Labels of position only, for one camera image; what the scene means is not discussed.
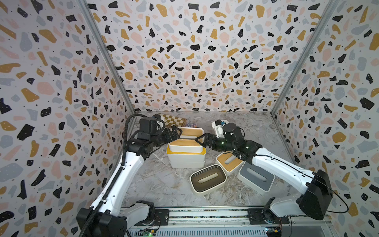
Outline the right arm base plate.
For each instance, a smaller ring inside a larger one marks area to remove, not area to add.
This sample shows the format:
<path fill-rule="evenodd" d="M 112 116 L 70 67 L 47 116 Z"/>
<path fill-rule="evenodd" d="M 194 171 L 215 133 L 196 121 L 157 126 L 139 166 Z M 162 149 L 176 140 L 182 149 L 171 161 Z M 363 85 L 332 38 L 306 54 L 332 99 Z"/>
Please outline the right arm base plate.
<path fill-rule="evenodd" d="M 287 217 L 277 217 L 269 209 L 264 208 L 249 208 L 247 209 L 247 217 L 251 225 L 279 225 L 290 224 L 290 220 Z"/>

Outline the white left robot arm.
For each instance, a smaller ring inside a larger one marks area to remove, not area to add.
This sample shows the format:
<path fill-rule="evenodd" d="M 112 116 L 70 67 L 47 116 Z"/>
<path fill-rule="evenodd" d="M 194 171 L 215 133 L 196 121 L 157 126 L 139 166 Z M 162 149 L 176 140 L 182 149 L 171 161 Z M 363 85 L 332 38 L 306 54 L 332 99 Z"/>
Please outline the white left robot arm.
<path fill-rule="evenodd" d="M 149 129 L 147 133 L 136 131 L 137 138 L 124 143 L 121 160 L 104 190 L 89 208 L 81 208 L 77 214 L 81 237 L 123 237 L 135 224 L 155 223 L 154 203 L 140 200 L 121 216 L 122 202 L 146 159 L 161 146 L 179 139 L 182 132 L 176 126 L 160 131 Z"/>

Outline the light bamboo lid tissue box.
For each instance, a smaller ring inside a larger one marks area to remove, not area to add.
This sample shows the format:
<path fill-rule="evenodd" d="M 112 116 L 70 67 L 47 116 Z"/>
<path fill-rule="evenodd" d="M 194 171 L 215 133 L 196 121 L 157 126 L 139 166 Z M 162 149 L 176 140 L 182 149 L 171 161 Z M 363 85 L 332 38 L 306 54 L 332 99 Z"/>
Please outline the light bamboo lid tissue box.
<path fill-rule="evenodd" d="M 170 151 L 175 153 L 202 153 L 204 147 L 195 139 L 201 136 L 204 130 L 198 127 L 180 127 L 179 129 L 182 131 L 180 138 L 168 144 Z"/>

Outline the yellow lid tissue box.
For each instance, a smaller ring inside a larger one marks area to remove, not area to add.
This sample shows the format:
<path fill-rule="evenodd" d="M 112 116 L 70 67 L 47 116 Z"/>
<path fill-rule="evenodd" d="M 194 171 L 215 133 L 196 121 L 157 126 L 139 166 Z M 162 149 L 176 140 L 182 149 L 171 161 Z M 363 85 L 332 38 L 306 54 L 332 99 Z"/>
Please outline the yellow lid tissue box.
<path fill-rule="evenodd" d="M 175 169 L 201 169 L 205 166 L 205 162 L 171 162 L 170 164 Z"/>
<path fill-rule="evenodd" d="M 166 150 L 168 159 L 174 163 L 203 163 L 205 162 L 206 149 L 203 148 L 200 153 L 173 152 L 168 147 Z"/>

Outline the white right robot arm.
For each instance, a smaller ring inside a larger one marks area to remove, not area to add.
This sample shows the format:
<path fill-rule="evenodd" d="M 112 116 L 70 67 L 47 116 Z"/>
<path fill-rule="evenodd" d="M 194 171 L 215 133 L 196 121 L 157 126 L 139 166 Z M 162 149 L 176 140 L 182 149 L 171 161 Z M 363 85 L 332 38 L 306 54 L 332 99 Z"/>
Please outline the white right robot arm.
<path fill-rule="evenodd" d="M 238 159 L 262 168 L 295 188 L 296 195 L 272 197 L 259 214 L 252 219 L 269 224 L 284 216 L 304 214 L 314 220 L 323 220 L 333 198 L 330 179 L 322 170 L 313 172 L 291 164 L 274 155 L 261 144 L 246 140 L 244 130 L 234 123 L 222 127 L 222 136 L 204 133 L 195 141 L 204 148 L 232 153 Z"/>

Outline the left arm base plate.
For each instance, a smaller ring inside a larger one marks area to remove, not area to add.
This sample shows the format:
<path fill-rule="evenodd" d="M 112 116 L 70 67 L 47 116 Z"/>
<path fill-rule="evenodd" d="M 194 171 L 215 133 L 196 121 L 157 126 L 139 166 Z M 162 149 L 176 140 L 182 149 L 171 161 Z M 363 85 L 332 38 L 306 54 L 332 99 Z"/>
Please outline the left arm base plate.
<path fill-rule="evenodd" d="M 155 209 L 154 213 L 149 211 L 147 218 L 136 223 L 135 226 L 167 226 L 169 222 L 169 212 L 169 209 Z"/>

